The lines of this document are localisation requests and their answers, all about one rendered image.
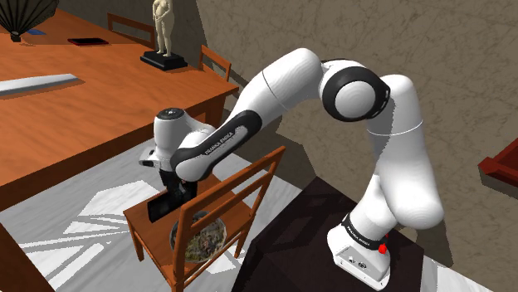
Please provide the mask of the wooden slat-back chair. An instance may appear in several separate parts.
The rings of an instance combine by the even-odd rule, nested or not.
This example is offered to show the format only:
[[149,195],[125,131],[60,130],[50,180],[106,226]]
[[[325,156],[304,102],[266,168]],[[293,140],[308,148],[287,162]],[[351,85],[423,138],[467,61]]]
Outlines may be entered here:
[[[148,253],[171,291],[183,292],[232,245],[237,246],[234,255],[239,256],[285,151],[280,146],[224,181],[210,175],[198,183],[198,195],[193,200],[156,222],[149,220],[146,201],[125,210],[138,259],[142,261]],[[218,218],[227,230],[222,249],[206,263],[186,262],[188,241]]]

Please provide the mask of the black tablet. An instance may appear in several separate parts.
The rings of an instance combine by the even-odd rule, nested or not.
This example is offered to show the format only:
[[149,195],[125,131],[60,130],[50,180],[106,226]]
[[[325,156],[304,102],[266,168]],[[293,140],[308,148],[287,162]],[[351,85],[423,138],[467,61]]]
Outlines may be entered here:
[[168,215],[183,204],[181,195],[166,192],[147,202],[148,217],[151,223]]

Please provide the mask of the large wooden table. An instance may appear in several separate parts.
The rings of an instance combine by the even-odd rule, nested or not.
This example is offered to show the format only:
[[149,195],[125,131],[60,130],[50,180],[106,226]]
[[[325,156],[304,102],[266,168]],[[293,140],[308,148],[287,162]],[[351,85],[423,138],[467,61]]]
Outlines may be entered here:
[[[160,71],[144,47],[57,11],[46,35],[12,42],[0,28],[0,80],[70,73],[78,81],[0,96],[0,211],[141,144],[168,107],[217,124],[237,86],[191,66]],[[99,37],[103,46],[68,38]]]

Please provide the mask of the long grey flat bar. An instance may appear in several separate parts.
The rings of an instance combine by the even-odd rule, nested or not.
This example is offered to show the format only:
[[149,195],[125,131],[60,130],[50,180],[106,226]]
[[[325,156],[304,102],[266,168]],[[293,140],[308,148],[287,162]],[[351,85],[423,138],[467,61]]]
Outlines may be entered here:
[[44,89],[78,80],[79,78],[72,74],[40,75],[14,80],[3,80],[0,81],[0,96]]

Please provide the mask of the black phone with red rim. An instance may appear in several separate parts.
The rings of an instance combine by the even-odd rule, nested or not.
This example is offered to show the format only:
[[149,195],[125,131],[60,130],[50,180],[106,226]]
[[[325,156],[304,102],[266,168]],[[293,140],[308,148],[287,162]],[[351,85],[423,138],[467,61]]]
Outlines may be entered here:
[[109,44],[108,41],[99,37],[68,38],[67,40],[76,46],[103,46]]

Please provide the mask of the dark robot stand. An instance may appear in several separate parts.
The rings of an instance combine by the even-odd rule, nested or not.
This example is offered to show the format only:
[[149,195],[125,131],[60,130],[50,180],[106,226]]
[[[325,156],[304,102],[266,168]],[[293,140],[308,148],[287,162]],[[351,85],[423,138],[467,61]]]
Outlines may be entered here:
[[[315,178],[251,242],[231,292],[377,292],[333,262],[328,231],[356,203]],[[391,275],[379,292],[420,292],[423,248],[388,234]]]

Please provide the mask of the red furniture piece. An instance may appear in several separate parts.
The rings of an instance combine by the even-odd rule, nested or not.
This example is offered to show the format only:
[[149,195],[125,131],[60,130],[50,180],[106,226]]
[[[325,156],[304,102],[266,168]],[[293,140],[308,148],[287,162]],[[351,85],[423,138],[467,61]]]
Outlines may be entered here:
[[484,158],[478,167],[485,175],[518,187],[518,138],[495,157]]

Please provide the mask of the brown wooden furniture piece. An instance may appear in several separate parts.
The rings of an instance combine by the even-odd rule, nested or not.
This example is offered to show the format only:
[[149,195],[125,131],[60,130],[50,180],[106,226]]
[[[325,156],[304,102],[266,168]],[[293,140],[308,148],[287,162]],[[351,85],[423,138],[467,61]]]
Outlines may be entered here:
[[1,223],[0,292],[55,292]]

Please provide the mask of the patterned round glass bowl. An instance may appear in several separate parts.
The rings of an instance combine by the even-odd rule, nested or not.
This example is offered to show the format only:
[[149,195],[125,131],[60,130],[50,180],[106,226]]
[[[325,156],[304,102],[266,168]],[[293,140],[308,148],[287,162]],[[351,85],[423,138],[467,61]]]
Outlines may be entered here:
[[222,249],[226,238],[226,226],[222,219],[218,218],[188,241],[185,261],[197,264],[212,259]]

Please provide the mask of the beige figure on black base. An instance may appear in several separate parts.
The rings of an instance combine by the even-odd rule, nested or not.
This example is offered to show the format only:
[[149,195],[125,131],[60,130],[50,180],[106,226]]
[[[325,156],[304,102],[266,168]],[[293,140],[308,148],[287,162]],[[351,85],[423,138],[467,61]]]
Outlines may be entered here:
[[172,52],[173,0],[154,0],[152,13],[159,49],[146,51],[140,60],[162,71],[186,67],[188,63],[184,58]]

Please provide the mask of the black ribbed fan ornament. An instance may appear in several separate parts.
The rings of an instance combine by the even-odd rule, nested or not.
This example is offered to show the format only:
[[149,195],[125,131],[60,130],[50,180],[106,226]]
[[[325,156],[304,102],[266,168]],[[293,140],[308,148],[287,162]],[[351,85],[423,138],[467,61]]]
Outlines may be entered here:
[[60,0],[0,0],[0,26],[12,42],[20,42],[21,35],[53,17]]

